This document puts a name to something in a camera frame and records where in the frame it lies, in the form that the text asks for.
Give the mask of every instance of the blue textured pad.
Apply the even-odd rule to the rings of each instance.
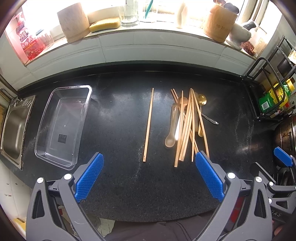
[[[274,155],[281,160],[287,167],[291,167],[293,165],[292,157],[290,157],[283,149],[280,147],[276,147],[274,149]]]
[[[207,161],[206,157],[201,152],[198,152],[195,155],[195,165],[213,198],[217,198],[219,202],[222,202],[225,196],[223,191],[223,183]]]
[[[78,203],[87,197],[103,166],[104,157],[99,153],[76,183],[74,196]]]

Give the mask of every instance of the white bottle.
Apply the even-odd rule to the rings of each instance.
[[[177,28],[183,28],[186,25],[187,16],[188,16],[188,7],[186,2],[183,0],[175,13]]]

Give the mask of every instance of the clear glass cup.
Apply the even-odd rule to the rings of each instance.
[[[126,5],[119,7],[120,23],[123,27],[132,27],[139,24],[139,1],[126,0]]]
[[[147,18],[145,18],[145,14],[147,11],[147,8],[150,4],[151,0],[144,0],[141,5],[140,10],[140,21],[146,22],[146,23],[154,23],[157,21],[157,13],[158,13],[158,0],[154,0],[152,3],[152,6],[150,8],[150,11],[147,15]]]

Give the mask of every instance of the yellow sponge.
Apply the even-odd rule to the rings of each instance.
[[[113,29],[120,27],[119,18],[107,18],[90,25],[89,30],[94,33],[100,30]]]

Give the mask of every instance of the faucet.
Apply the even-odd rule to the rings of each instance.
[[[16,105],[17,103],[19,103],[20,101],[22,101],[22,99],[20,98],[20,97],[18,97],[18,96],[16,96],[16,97],[13,97],[11,94],[9,94],[8,92],[7,92],[7,90],[6,89],[4,89],[4,88],[0,88],[0,91],[6,96],[6,97],[8,97],[9,99],[11,99],[11,104],[12,105]]]

